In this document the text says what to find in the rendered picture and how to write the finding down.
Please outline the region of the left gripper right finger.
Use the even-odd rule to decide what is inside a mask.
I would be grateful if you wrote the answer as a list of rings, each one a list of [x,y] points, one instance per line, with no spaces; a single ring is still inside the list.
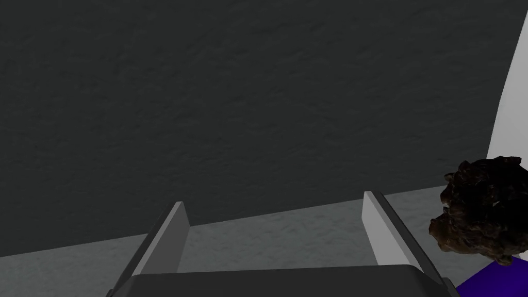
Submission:
[[[379,266],[409,265],[428,277],[440,277],[423,248],[380,192],[364,192],[361,219]]]

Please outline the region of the purple flat object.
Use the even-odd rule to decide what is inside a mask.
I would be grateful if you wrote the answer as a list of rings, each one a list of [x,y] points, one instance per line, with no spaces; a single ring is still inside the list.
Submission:
[[[460,297],[528,297],[528,261],[492,262],[456,288]]]

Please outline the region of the dark brown lumpy object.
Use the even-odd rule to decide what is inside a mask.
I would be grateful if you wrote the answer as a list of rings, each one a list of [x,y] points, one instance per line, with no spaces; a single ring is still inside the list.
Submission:
[[[528,251],[528,170],[521,162],[518,156],[463,161],[444,176],[443,211],[428,226],[443,252],[510,266]]]

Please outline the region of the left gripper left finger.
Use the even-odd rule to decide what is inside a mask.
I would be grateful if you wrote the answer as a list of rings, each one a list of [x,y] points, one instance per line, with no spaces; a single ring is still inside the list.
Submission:
[[[184,204],[177,201],[162,221],[132,275],[176,273],[189,229]]]

